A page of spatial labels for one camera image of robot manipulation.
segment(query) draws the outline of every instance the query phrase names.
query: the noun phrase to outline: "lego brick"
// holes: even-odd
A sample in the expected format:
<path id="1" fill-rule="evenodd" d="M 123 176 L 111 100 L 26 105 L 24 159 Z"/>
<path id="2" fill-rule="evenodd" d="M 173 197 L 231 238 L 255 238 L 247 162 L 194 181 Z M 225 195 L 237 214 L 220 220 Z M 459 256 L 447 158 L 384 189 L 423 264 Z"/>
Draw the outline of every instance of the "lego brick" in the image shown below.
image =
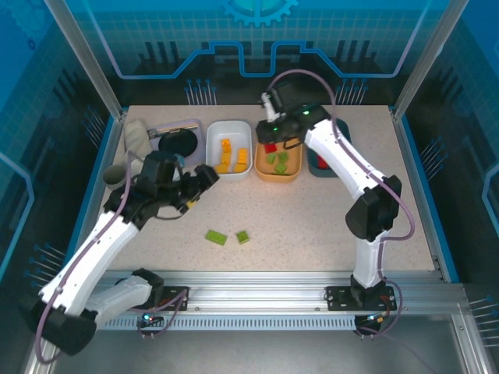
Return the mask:
<path id="1" fill-rule="evenodd" d="M 288 157 L 288 152 L 280 152 L 278 154 L 278 157 L 279 157 L 279 161 L 280 162 L 287 162 L 289 160 L 289 157 Z"/>
<path id="2" fill-rule="evenodd" d="M 221 140 L 221 151 L 224 153 L 231 153 L 231 141 L 230 139 L 222 139 Z"/>
<path id="3" fill-rule="evenodd" d="M 228 165 L 227 164 L 219 164 L 215 165 L 215 171 L 217 174 L 227 174 L 228 173 Z"/>
<path id="4" fill-rule="evenodd" d="M 286 165 L 279 163 L 274 169 L 278 174 L 284 174 L 287 168 L 288 167 Z"/>
<path id="5" fill-rule="evenodd" d="M 250 241 L 250 237 L 248 236 L 248 233 L 246 231 L 240 231 L 236 233 L 235 236 L 237 236 L 237 241 L 239 242 L 239 244 L 244 244 Z"/>
<path id="6" fill-rule="evenodd" d="M 246 164 L 248 160 L 248 150 L 246 148 L 239 148 L 237 151 L 237 163 Z"/>
<path id="7" fill-rule="evenodd" d="M 223 152 L 221 154 L 221 161 L 220 161 L 221 164 L 226 164 L 227 166 L 229 166 L 231 164 L 231 154 L 230 152 Z"/>
<path id="8" fill-rule="evenodd" d="M 206 233 L 207 240 L 210 242 L 213 242 L 215 244 L 219 245 L 224 245 L 225 242 L 227 241 L 227 235 L 223 235 L 220 232 L 216 232 L 214 230 L 209 230 L 208 233 Z"/>
<path id="9" fill-rule="evenodd" d="M 328 169 L 329 165 L 327 165 L 327 162 L 324 161 L 324 159 L 321 156 L 317 156 L 317 160 L 319 161 L 319 169 Z"/>
<path id="10" fill-rule="evenodd" d="M 234 165 L 234 172 L 235 173 L 242 173 L 247 169 L 246 164 L 236 164 Z"/>
<path id="11" fill-rule="evenodd" d="M 275 144 L 264 144 L 265 153 L 277 152 L 278 148 Z"/>
<path id="12" fill-rule="evenodd" d="M 274 163 L 276 157 L 277 157 L 277 154 L 275 154 L 275 153 L 269 153 L 267 155 L 267 163 L 269 163 L 270 165 L 272 165 Z"/>

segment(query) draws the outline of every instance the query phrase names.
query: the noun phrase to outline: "green lego brick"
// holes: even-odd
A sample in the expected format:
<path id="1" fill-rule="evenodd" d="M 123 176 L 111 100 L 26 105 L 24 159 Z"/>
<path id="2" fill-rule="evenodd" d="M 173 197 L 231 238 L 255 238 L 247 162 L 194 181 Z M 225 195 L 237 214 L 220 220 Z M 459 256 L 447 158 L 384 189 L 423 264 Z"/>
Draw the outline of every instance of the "green lego brick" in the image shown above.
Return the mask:
<path id="1" fill-rule="evenodd" d="M 279 163 L 276 165 L 276 167 L 274 169 L 275 169 L 276 173 L 284 174 L 284 172 L 286 171 L 287 168 L 288 167 L 286 165 Z"/>
<path id="2" fill-rule="evenodd" d="M 279 157 L 279 161 L 282 163 L 287 162 L 289 160 L 288 152 L 280 152 L 278 157 Z"/>
<path id="3" fill-rule="evenodd" d="M 240 231 L 235 234 L 235 236 L 237 236 L 237 241 L 239 242 L 239 244 L 244 244 L 250 241 L 250 237 L 248 236 L 248 233 L 246 231 Z"/>
<path id="4" fill-rule="evenodd" d="M 267 155 L 267 162 L 272 165 L 275 161 L 275 158 L 277 157 L 277 155 L 275 153 L 269 153 Z"/>
<path id="5" fill-rule="evenodd" d="M 215 244 L 224 245 L 227 241 L 227 235 L 223 235 L 219 232 L 209 230 L 206 234 L 206 239 Z"/>

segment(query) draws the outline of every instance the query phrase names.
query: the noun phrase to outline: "gray cup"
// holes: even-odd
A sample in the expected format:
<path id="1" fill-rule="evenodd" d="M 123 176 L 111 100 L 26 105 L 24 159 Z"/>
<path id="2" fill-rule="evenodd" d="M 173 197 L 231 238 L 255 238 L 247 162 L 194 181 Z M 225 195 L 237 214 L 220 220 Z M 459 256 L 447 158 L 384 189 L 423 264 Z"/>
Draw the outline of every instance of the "gray cup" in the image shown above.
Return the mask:
<path id="1" fill-rule="evenodd" d="M 111 165 L 104 170 L 102 180 L 111 191 L 119 189 L 125 184 L 126 168 L 123 165 Z"/>

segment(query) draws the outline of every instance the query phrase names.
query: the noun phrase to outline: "glass panel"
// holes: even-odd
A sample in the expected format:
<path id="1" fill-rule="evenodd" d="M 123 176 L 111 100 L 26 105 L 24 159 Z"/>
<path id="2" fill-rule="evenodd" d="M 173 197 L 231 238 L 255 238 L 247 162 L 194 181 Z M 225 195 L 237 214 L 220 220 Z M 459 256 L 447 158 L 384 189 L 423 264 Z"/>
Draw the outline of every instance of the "glass panel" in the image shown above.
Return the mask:
<path id="1" fill-rule="evenodd" d="M 42 1 L 0 1 L 0 35 L 0 372 L 19 372 L 14 300 L 60 267 L 109 114 Z"/>
<path id="2" fill-rule="evenodd" d="M 339 103 L 393 104 L 448 0 L 68 3 L 123 105 L 254 104 L 290 68 Z"/>
<path id="3" fill-rule="evenodd" d="M 471 300 L 499 298 L 497 14 L 497 2 L 469 2 L 407 110 L 421 176 Z"/>

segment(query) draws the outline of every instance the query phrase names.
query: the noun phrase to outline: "white robotic arm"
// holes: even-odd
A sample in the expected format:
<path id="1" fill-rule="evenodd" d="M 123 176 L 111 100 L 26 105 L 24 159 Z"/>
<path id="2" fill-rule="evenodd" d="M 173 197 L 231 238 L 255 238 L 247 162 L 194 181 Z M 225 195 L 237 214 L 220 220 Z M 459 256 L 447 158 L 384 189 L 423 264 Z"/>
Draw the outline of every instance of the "white robotic arm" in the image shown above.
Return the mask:
<path id="1" fill-rule="evenodd" d="M 175 172 L 179 179 L 174 180 Z M 139 269 L 113 288 L 91 295 L 112 260 L 162 206 L 181 217 L 217 180 L 213 168 L 199 165 L 195 175 L 182 173 L 175 155 L 153 151 L 146 156 L 123 203 L 125 187 L 111 193 L 104 213 L 69 263 L 46 284 L 38 297 L 24 295 L 20 310 L 28 327 L 68 355 L 80 352 L 95 330 L 133 307 L 159 306 L 163 280 Z"/>
<path id="2" fill-rule="evenodd" d="M 317 123 L 313 129 L 306 132 L 305 144 L 326 161 L 345 183 L 352 198 L 357 200 L 363 195 L 365 189 L 373 189 L 377 186 L 377 183 L 366 175 L 339 145 L 338 139 L 334 136 L 332 125 L 330 119 L 324 119 Z M 379 179 L 383 179 L 384 175 L 364 160 L 341 132 L 338 133 L 338 138 L 341 138 L 339 140 L 349 148 L 356 159 L 372 174 Z M 388 230 L 382 231 L 371 242 L 366 239 L 356 238 L 356 265 L 353 270 L 353 277 L 364 288 L 374 287 L 381 281 L 377 271 L 378 252 L 380 240 L 388 236 L 388 234 Z"/>
<path id="3" fill-rule="evenodd" d="M 388 180 L 357 152 L 341 131 L 334 134 L 331 116 L 321 106 L 297 104 L 292 100 L 288 104 L 285 98 L 289 99 L 291 95 L 285 90 L 286 86 L 280 86 L 262 94 L 267 121 L 257 126 L 259 142 L 286 144 L 290 139 L 299 138 L 345 183 L 356 201 L 346 217 L 347 225 L 356 237 L 352 282 L 362 291 L 375 288 L 383 281 L 378 274 L 380 242 L 389 235 L 389 228 L 398 214 L 398 204 L 394 204 L 391 198 L 387 199 L 386 192 L 371 175 L 386 183 Z M 357 163 L 364 166 L 368 174 Z M 394 183 L 395 190 L 400 193 L 400 181 L 393 176 L 389 182 Z"/>

